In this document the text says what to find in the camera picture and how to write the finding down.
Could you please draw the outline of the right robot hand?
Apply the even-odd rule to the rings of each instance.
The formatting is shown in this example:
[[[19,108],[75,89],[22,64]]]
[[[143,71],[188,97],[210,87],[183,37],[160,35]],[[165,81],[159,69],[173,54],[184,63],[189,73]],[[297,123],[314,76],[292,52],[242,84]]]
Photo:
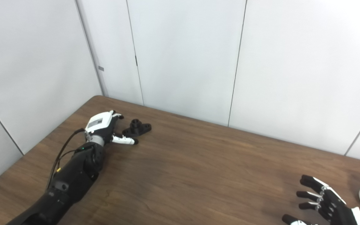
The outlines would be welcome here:
[[[300,184],[314,192],[296,192],[297,197],[310,199],[299,203],[299,209],[316,211],[330,225],[360,225],[360,208],[350,208],[327,183],[313,176],[302,175]]]

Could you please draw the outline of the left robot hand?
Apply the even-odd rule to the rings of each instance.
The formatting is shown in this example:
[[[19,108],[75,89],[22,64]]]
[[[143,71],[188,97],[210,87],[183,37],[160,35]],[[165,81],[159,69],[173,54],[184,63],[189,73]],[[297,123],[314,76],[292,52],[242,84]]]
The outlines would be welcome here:
[[[124,116],[116,111],[102,112],[91,117],[84,131],[85,141],[97,143],[102,147],[109,143],[138,144],[135,138],[115,134],[115,126],[123,118]]]

